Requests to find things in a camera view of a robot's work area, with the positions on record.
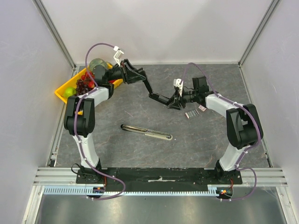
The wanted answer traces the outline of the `white black stapler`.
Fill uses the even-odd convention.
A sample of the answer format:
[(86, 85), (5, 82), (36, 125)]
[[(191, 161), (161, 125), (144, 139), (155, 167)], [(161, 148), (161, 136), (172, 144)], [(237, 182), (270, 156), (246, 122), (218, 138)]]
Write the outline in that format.
[(159, 131), (154, 131), (147, 128), (141, 128), (136, 126), (130, 126), (130, 125), (121, 125), (121, 129), (124, 131), (134, 132), (134, 133), (140, 133), (149, 137), (158, 138), (162, 140), (172, 140), (173, 136), (170, 133), (164, 133)]

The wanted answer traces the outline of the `red white staple box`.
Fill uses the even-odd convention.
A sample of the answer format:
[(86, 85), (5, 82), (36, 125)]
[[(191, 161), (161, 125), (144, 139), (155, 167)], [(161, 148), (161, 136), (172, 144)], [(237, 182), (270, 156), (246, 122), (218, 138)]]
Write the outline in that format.
[(206, 108), (205, 108), (204, 106), (202, 106), (202, 105), (199, 105), (199, 109), (200, 109), (202, 112), (204, 112), (204, 111), (206, 110)]

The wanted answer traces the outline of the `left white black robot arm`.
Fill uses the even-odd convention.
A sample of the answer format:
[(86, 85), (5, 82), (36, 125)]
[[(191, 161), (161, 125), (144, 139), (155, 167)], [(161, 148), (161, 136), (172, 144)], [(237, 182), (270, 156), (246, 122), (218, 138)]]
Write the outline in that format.
[(81, 96), (69, 97), (64, 116), (64, 127), (75, 140), (81, 158), (76, 183), (99, 183), (104, 179), (94, 147), (93, 131), (95, 107), (110, 99), (114, 93), (114, 85), (109, 81), (122, 79), (132, 84), (146, 80), (144, 69), (135, 68), (127, 59), (110, 69), (100, 63), (89, 66), (89, 69), (96, 86)]

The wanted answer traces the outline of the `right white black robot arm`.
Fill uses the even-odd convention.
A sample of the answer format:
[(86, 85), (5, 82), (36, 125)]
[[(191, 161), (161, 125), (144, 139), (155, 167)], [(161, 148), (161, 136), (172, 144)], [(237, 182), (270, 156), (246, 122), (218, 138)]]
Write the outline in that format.
[(223, 184), (238, 171), (245, 154), (261, 141), (263, 130), (259, 116), (253, 104), (233, 102), (209, 88), (206, 77), (193, 78), (192, 81), (193, 89), (189, 91), (184, 91), (182, 79), (173, 81), (175, 92), (169, 100), (168, 108), (180, 110), (187, 103), (196, 102), (226, 119), (229, 144), (214, 168), (215, 180)]

